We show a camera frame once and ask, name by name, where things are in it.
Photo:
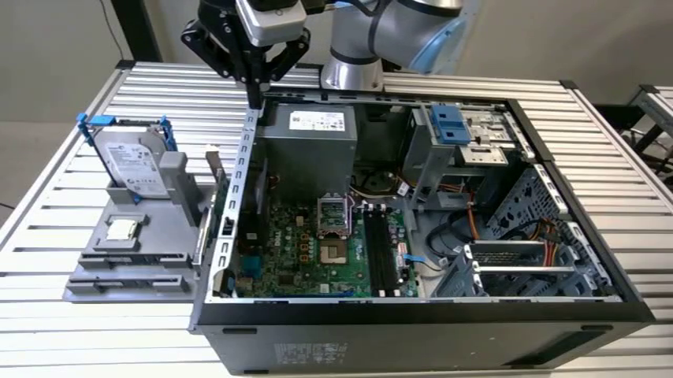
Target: slotted aluminum surface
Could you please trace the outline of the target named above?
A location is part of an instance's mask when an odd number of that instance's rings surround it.
[[[210,182],[202,152],[207,143],[216,144],[223,163],[231,167],[244,92],[195,65],[139,63],[119,75],[118,82],[108,83],[109,93],[101,95],[100,111],[89,111],[142,119],[166,114],[175,125],[179,148],[190,156],[188,170],[200,182]],[[318,72],[294,70],[284,85],[316,87]],[[521,101],[660,321],[545,376],[673,375],[670,199],[625,153],[581,94],[553,81],[409,74],[389,74],[386,88],[397,93]],[[0,367],[7,368],[0,375],[226,376],[206,339],[184,331],[191,305],[72,305],[60,300],[107,203],[101,165],[76,133],[68,140],[0,230],[0,272],[7,273],[0,276]],[[517,376],[533,378],[539,373]],[[497,372],[483,375],[499,376]]]

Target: metal frame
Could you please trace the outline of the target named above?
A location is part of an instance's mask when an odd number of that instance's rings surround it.
[[[107,98],[105,106],[97,103],[96,108],[120,117],[151,119],[163,113],[171,118],[178,117],[176,139],[180,150],[191,157],[188,171],[198,175],[207,172],[211,176],[206,162],[194,159],[207,143],[220,145],[223,165],[230,171],[235,156],[231,142],[238,142],[235,136],[240,132],[244,114],[244,92],[230,80],[220,79],[199,65],[139,63],[123,82],[118,81],[120,74],[115,73],[115,79],[97,96]],[[316,84],[318,73],[310,69],[290,72],[284,81],[284,86],[316,87]],[[590,143],[559,141],[568,140],[565,135],[570,132],[602,133],[606,124],[593,120],[586,111],[592,105],[582,104],[582,108],[568,89],[555,81],[422,77],[394,73],[386,74],[386,88],[387,92],[402,94],[454,94],[519,100],[531,126],[557,158],[558,174],[570,183],[601,237],[656,315],[657,325],[545,373],[551,378],[608,378],[634,376],[646,370],[652,378],[670,376],[670,201],[646,183],[656,177],[649,173],[644,177],[645,173],[633,168],[637,157],[626,156],[610,139],[594,138],[596,142]],[[0,332],[13,332],[12,340],[25,343],[27,349],[37,348],[37,344],[40,348],[49,343],[59,345],[57,364],[69,364],[32,367],[55,365],[56,362],[48,359],[53,354],[40,352],[37,360],[35,351],[9,352],[12,358],[21,358],[20,361],[13,359],[15,365],[23,365],[13,371],[23,376],[36,376],[45,372],[44,369],[49,373],[56,369],[69,373],[114,372],[128,376],[140,372],[155,375],[175,375],[179,372],[226,375],[227,371],[206,341],[180,331],[190,316],[190,305],[64,306],[65,303],[60,302],[64,279],[80,254],[79,246],[88,240],[89,230],[107,202],[107,197],[100,194],[107,184],[100,179],[104,174],[101,166],[92,163],[91,151],[80,149],[80,145],[73,132],[0,231],[0,272],[5,274],[0,276],[0,307],[5,319],[0,322]],[[196,179],[208,183],[204,177],[206,174],[200,174]],[[629,198],[626,194],[649,199],[648,206],[624,205],[624,198]],[[69,337],[75,335],[71,332],[61,333],[71,330],[79,331],[76,338]],[[131,350],[126,348],[138,348],[139,343],[147,348],[134,352],[130,358],[127,352]],[[511,374],[511,370],[481,372],[479,376],[494,377],[503,373]],[[517,372],[525,378],[533,378],[539,373]]]
[[[126,43],[136,61],[163,61],[144,0],[111,0]]]

